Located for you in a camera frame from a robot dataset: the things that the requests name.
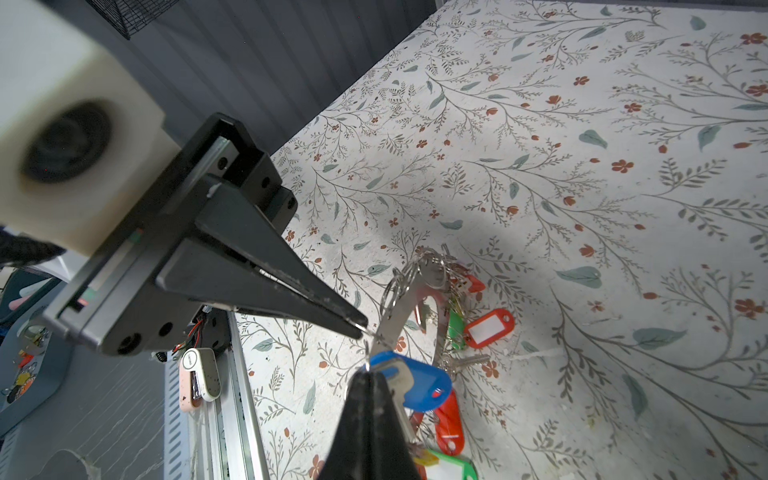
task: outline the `round black hole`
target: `round black hole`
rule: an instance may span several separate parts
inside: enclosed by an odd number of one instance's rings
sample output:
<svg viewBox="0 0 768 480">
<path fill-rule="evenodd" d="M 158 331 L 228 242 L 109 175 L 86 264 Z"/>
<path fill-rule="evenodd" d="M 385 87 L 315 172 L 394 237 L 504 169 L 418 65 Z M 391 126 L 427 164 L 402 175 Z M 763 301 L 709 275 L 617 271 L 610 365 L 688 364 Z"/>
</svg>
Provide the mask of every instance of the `round black hole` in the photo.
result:
<svg viewBox="0 0 768 480">
<path fill-rule="evenodd" d="M 35 138 L 22 171 L 44 184 L 77 177 L 101 158 L 111 133 L 111 122 L 101 107 L 79 105 L 52 121 Z"/>
<path fill-rule="evenodd" d="M 160 336 L 166 336 L 170 331 L 174 328 L 174 324 L 171 322 L 166 323 L 162 327 L 160 327 L 160 332 L 157 332 Z"/>
<path fill-rule="evenodd" d="M 141 343 L 141 334 L 134 333 L 131 336 L 127 336 L 123 339 L 122 342 L 120 342 L 120 346 L 118 347 L 118 353 L 121 355 L 127 355 L 128 353 L 131 353 L 134 350 L 136 350 L 136 347 L 138 347 L 140 343 Z"/>
</svg>

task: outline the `floral tablecloth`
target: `floral tablecloth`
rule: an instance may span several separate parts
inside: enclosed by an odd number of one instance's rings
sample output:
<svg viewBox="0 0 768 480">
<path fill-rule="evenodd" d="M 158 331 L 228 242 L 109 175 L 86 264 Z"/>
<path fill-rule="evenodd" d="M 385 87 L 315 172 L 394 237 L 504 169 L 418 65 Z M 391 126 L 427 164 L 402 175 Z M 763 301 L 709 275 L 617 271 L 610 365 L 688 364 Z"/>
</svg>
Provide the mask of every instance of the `floral tablecloth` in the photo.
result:
<svg viewBox="0 0 768 480">
<path fill-rule="evenodd" d="M 481 478 L 768 477 L 766 28 L 449 2 L 273 155 L 286 240 L 373 327 L 392 268 L 443 243 L 488 286 L 470 319 L 514 313 L 455 384 Z M 362 342 L 240 334 L 272 478 L 315 478 Z"/>
</svg>

